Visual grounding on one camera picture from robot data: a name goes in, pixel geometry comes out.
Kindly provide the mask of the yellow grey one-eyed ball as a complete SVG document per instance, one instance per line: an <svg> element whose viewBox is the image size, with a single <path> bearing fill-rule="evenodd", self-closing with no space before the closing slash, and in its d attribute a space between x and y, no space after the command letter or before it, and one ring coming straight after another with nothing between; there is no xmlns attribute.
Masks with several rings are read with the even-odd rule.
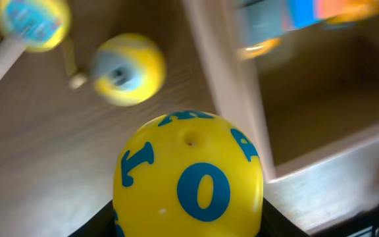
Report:
<svg viewBox="0 0 379 237"><path fill-rule="evenodd" d="M102 98L113 105L129 107L148 100L162 88L166 62L150 38L120 34L100 45L90 78Z"/></svg>

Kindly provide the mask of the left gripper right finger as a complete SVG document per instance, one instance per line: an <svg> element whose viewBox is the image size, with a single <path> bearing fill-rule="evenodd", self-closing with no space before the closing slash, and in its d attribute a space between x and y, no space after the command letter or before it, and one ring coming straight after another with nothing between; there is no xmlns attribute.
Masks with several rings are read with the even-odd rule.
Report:
<svg viewBox="0 0 379 237"><path fill-rule="evenodd" d="M258 237L310 237L294 225L267 199L263 199L261 227Z"/></svg>

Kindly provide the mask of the yellow wooden rattle drum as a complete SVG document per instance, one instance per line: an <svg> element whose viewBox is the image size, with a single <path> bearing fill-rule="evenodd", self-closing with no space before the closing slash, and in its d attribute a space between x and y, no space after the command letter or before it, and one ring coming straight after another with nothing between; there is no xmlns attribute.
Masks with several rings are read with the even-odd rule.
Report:
<svg viewBox="0 0 379 237"><path fill-rule="evenodd" d="M71 21L65 0L0 0L0 81L23 52L57 47Z"/></svg>

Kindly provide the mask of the yellow grey toy dump truck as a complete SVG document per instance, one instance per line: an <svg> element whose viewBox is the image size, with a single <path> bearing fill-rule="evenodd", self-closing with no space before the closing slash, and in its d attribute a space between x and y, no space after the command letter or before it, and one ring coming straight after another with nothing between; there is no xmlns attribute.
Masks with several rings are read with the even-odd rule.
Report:
<svg viewBox="0 0 379 237"><path fill-rule="evenodd" d="M341 30L379 15L379 0L324 1L323 29Z"/></svg>

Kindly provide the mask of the colourful two-by-two puzzle cube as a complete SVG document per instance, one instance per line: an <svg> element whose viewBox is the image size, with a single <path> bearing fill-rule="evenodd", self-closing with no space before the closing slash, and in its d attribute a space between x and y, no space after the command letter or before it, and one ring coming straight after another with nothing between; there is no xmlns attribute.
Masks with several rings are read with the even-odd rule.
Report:
<svg viewBox="0 0 379 237"><path fill-rule="evenodd" d="M341 14L344 0L282 0L284 26L298 30Z"/></svg>

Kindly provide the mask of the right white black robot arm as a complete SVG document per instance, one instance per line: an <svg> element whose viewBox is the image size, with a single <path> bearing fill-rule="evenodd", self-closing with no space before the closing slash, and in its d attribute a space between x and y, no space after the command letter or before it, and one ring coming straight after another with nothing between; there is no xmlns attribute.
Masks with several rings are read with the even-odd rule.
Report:
<svg viewBox="0 0 379 237"><path fill-rule="evenodd" d="M379 206L313 234L314 237L379 237Z"/></svg>

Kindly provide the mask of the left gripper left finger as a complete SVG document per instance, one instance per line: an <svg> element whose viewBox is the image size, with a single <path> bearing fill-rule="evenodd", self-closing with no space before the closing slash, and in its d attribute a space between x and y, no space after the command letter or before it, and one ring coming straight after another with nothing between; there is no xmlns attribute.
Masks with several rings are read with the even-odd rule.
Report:
<svg viewBox="0 0 379 237"><path fill-rule="evenodd" d="M113 202L108 202L88 222L68 237L115 237Z"/></svg>

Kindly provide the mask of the yellow ball blue letters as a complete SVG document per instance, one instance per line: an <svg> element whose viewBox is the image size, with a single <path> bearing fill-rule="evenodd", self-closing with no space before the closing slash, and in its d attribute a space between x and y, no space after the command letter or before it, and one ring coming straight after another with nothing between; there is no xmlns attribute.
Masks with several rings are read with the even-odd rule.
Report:
<svg viewBox="0 0 379 237"><path fill-rule="evenodd" d="M255 146L222 117L178 111L154 118L116 162L116 235L256 236L263 183Z"/></svg>

